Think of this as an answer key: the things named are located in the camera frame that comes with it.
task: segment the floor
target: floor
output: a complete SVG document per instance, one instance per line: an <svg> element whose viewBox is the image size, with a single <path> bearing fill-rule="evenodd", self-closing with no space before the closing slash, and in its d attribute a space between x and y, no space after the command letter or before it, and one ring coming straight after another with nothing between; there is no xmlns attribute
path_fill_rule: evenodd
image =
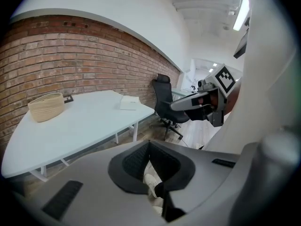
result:
<svg viewBox="0 0 301 226"><path fill-rule="evenodd" d="M139 123L137 140L145 140L145 139L162 140L164 138L165 128L150 129L150 125L161 124L159 120L160 118L154 115L148 118L147 120ZM201 146L205 145L210 140L210 138L218 131L218 128L214 128L208 121L189 120L184 124L180 124L180 127L178 127L177 130L183 134L183 139L179 140L177 134L175 134L172 131L169 131L166 138L167 142L199 149ZM133 138L130 131L126 131L122 135L119 135L119 145L132 142L132 140ZM82 157L86 154L105 150L115 146L118 145L115 143L115 139L112 139L111 141L99 145L98 147L94 147L93 149L69 160L68 163L72 163L75 160L77 160L79 157ZM47 169L47 177L50 178L54 176L64 168L65 165L61 163ZM160 178L158 177L158 175L156 174L154 168L151 166L150 163L146 167L145 173L152 174L158 182L160 181ZM44 184L44 182L40 181L33 175L28 175L21 179L20 178L16 179L16 183L19 183L21 184L21 186L24 187L23 189L24 189L25 197L30 197L31 194L37 188L39 188L41 185ZM149 197L149 199L152 201L152 204L155 206L161 206L162 204L161 199L154 199L151 196Z"/></svg>

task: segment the sneaker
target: sneaker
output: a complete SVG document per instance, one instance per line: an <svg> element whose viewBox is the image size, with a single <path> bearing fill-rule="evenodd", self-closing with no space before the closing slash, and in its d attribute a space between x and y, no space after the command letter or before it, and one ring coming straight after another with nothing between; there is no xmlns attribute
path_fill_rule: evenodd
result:
<svg viewBox="0 0 301 226"><path fill-rule="evenodd" d="M154 208L154 210L155 210L158 214L162 215L162 210L163 210L163 208L158 207L158 206L152 206L152 207Z"/></svg>
<svg viewBox="0 0 301 226"><path fill-rule="evenodd" d="M158 198L155 194L155 186L158 184L157 180L151 174L145 174L143 182L150 188L152 195Z"/></svg>

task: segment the woven basket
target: woven basket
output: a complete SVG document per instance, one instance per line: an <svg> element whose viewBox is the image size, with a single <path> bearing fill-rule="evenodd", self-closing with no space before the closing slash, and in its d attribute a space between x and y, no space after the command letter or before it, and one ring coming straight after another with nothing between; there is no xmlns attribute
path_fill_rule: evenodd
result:
<svg viewBox="0 0 301 226"><path fill-rule="evenodd" d="M36 122L50 120L63 112L63 95L62 93L53 93L42 96L28 103L28 107Z"/></svg>

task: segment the chair base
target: chair base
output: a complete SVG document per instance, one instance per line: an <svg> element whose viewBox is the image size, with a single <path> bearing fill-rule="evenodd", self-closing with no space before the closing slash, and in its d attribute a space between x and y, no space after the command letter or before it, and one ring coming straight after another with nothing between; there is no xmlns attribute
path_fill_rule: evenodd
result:
<svg viewBox="0 0 301 226"><path fill-rule="evenodd" d="M160 119L160 121L163 122L164 124L163 125L162 124L150 125L150 128L153 128L153 127L164 127L164 128L166 128L165 135L164 135L164 141L166 140L166 136L167 136L167 133L168 133L169 130L172 130L173 132L178 134L179 135L179 140L181 140L183 138L183 135L171 126L171 123L172 123L171 121L166 122L162 119Z"/></svg>

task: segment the fluorescent light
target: fluorescent light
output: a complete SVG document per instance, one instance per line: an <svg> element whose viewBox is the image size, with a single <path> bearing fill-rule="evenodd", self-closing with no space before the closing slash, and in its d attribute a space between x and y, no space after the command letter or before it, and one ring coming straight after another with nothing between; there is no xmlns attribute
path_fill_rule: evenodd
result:
<svg viewBox="0 0 301 226"><path fill-rule="evenodd" d="M249 0L243 0L241 5L240 5L240 9L235 21L235 24L233 26L233 29L236 31L239 31L241 26L243 25L246 16L248 15L250 8L249 8Z"/></svg>

